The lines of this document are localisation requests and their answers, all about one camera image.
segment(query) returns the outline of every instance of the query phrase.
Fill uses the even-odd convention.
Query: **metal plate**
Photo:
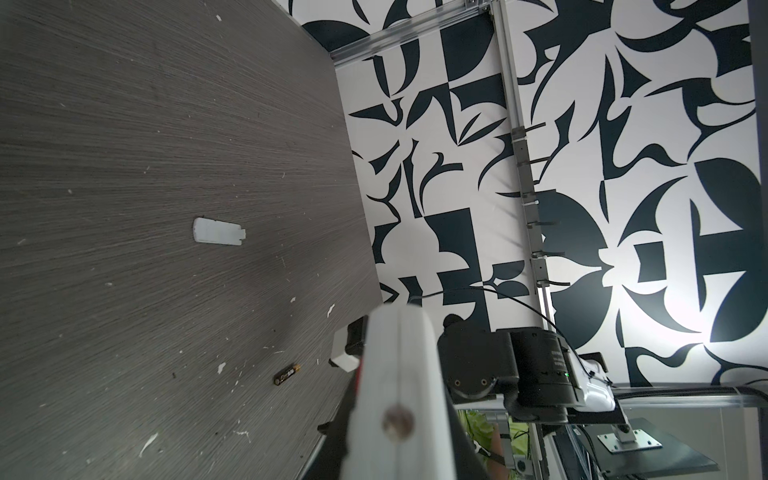
[[[660,449],[661,444],[645,430],[638,429],[634,431],[637,439],[635,442],[621,443],[613,433],[598,435],[598,440],[605,445],[610,453],[636,452],[637,450]]]
[[[597,461],[603,469],[605,480],[625,480],[629,475],[656,478],[720,470],[716,462],[657,428],[646,419],[630,417],[629,423],[633,430],[643,429],[664,447],[614,455],[604,445],[594,442]],[[610,425],[587,425],[584,428],[593,439],[613,433]],[[583,435],[577,435],[577,437],[586,449],[590,448]]]

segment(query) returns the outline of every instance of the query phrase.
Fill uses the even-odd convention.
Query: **gray wooden table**
[[[332,62],[272,2],[6,2],[0,213],[0,478],[299,471],[381,296]]]

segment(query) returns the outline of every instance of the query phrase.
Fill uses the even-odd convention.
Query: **black and white patterned wall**
[[[538,306],[513,184],[501,59],[488,14],[336,71],[386,301],[418,300],[435,327],[540,325],[485,285]]]
[[[395,4],[413,16],[434,2],[321,4],[295,0],[293,14],[369,34]],[[548,259],[550,278],[571,284],[552,288],[555,322],[580,351],[602,352],[617,383],[764,378],[746,0],[508,7],[525,123],[546,122],[529,147],[551,157],[534,165],[542,220],[558,222],[545,249],[563,253]],[[337,71],[386,301],[484,285],[538,306],[500,72],[488,15]],[[492,293],[422,303],[437,321],[537,322]]]
[[[766,377],[746,0],[509,5],[558,326],[635,386]]]

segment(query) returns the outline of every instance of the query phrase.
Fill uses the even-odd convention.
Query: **screw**
[[[413,413],[402,405],[394,405],[384,412],[382,429],[392,443],[405,441],[413,433]]]

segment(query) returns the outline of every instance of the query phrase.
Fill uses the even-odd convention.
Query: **battery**
[[[298,372],[301,369],[301,365],[298,363],[294,363],[292,365],[288,365],[286,368],[280,370],[274,378],[275,385],[280,385],[281,383],[288,380],[294,373]]]

